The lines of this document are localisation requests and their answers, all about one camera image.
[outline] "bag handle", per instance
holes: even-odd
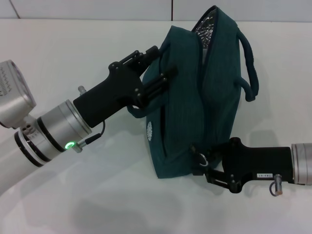
[[[254,55],[248,40],[240,30],[238,30],[237,36],[240,42],[242,43],[244,49],[250,85],[242,77],[239,77],[236,82],[244,89],[246,94],[245,96],[246,101],[253,101],[255,100],[255,96],[258,95],[259,91],[259,80],[257,72],[255,71],[254,68]]]

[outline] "cable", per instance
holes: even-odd
[[[95,134],[94,136],[91,136],[91,137],[85,139],[84,142],[85,142],[87,145],[90,144],[90,143],[92,143],[93,141],[99,139],[99,138],[103,135],[104,131],[105,131],[105,122],[103,121],[102,132],[101,132],[101,133],[98,133],[98,134]]]
[[[271,184],[270,184],[270,187],[269,187],[269,190],[270,190],[270,193],[272,196],[277,196],[275,195],[273,192],[272,192],[272,186],[275,185],[275,181],[273,181]]]

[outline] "bag zipper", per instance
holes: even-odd
[[[161,56],[159,57],[159,64],[158,64],[158,73],[159,75],[162,73],[162,69],[161,69],[161,60],[162,60],[162,56],[163,54],[161,54]],[[167,152],[165,150],[165,129],[166,129],[166,109],[165,109],[165,105],[161,106],[160,108],[160,137],[161,137],[161,143],[162,143],[162,147],[163,147],[163,153],[164,153],[164,157],[167,158]]]
[[[200,24],[200,22],[213,10],[215,10],[215,20],[214,20],[214,29],[213,29],[213,33],[211,35],[211,39],[210,42],[208,44],[208,50],[207,50],[207,54],[206,54],[206,58],[204,61],[204,65],[202,64],[202,59],[203,59],[203,44],[202,41],[200,39],[199,36],[197,36],[198,38],[198,42],[199,42],[199,63],[198,63],[198,77],[197,77],[197,88],[198,88],[198,92],[199,92],[199,96],[201,98],[201,101],[203,103],[203,109],[204,109],[204,134],[203,134],[203,140],[207,141],[207,134],[208,134],[208,121],[207,119],[210,118],[209,116],[209,110],[208,110],[208,103],[207,101],[204,99],[203,95],[202,95],[202,85],[203,85],[203,79],[205,77],[205,73],[206,73],[206,69],[207,69],[207,64],[210,58],[210,53],[211,53],[211,49],[215,40],[215,35],[216,35],[216,29],[217,29],[217,23],[218,23],[218,8],[216,6],[212,6],[211,8],[209,8],[204,14],[203,16],[200,18],[200,20],[197,22],[197,24],[195,25],[195,27],[192,29],[192,32],[195,31],[195,29],[198,27],[198,25]]]

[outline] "dark green bag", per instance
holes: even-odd
[[[250,86],[241,77],[241,41]],[[147,135],[154,168],[159,178],[192,173],[194,152],[205,160],[207,150],[230,138],[241,94],[253,101],[259,83],[251,47],[235,21],[216,6],[211,7],[194,29],[172,26],[160,50],[162,56],[146,71],[147,83],[173,64],[178,75],[169,90],[148,108],[128,107],[135,117],[147,116]],[[208,159],[215,167],[220,159]]]

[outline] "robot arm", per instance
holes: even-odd
[[[153,46],[145,54],[135,51],[109,65],[109,76],[88,92],[79,87],[80,96],[67,100],[35,119],[29,115],[36,102],[21,72],[12,61],[0,63],[0,124],[19,128],[0,145],[0,194],[45,165],[67,149],[81,152],[82,147],[98,139],[85,139],[91,128],[127,105],[144,109],[168,88],[175,67],[143,84],[140,76],[160,56]]]

